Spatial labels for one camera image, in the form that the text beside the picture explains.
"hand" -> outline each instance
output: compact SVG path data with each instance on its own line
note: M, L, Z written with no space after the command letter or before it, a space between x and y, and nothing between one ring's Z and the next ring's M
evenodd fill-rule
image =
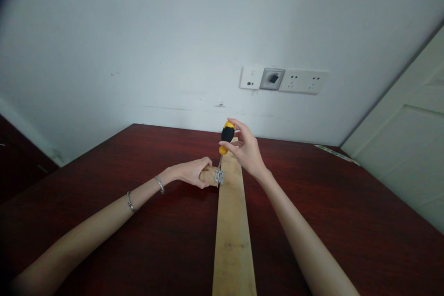
M180 179L188 184L195 185L203 189L208 187L209 184L201 181L199 179L199 174L206 166L213 166L213 162L208 157L174 165L170 168L170 171L172 174L174 174L175 179Z
M233 143L220 141L219 144L232 152L250 175L255 178L259 177L267 168L260 155L258 140L244 123L233 118L228 118L228 121L236 126L236 130L240 130L234 134L239 141Z

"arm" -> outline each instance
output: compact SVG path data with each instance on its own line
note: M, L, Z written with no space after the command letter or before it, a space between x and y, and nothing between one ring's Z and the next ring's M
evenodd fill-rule
M164 186L173 180L182 180L200 188L208 186L199 180L205 166L211 166L208 157L167 168L159 174ZM160 189L151 179L131 191L129 197L135 210L141 208ZM52 295L66 277L91 252L115 233L133 215L126 194L69 231L12 282L18 295Z
M236 156L266 192L313 295L359 295L331 253L265 167L258 141L251 130L236 119L228 120L240 130L235 133L239 141L219 144Z

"white door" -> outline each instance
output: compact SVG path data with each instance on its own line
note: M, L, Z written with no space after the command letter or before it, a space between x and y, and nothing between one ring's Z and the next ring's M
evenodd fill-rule
M444 28L341 148L444 234Z

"white wall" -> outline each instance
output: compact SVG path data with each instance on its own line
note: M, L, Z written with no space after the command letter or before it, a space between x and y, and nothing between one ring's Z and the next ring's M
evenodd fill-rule
M339 145L443 17L444 0L7 0L0 113L70 159L132 123L220 131L226 116ZM331 75L318 96L252 95L245 65Z

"wall outlet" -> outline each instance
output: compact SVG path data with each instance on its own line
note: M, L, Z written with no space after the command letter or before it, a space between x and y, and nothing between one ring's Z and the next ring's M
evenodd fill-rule
M280 92L319 94L328 80L328 72L287 69Z
M284 77L285 69L265 68L262 80L260 82L261 89L278 90Z
M263 73L263 68L243 67L240 74L239 88L259 89Z

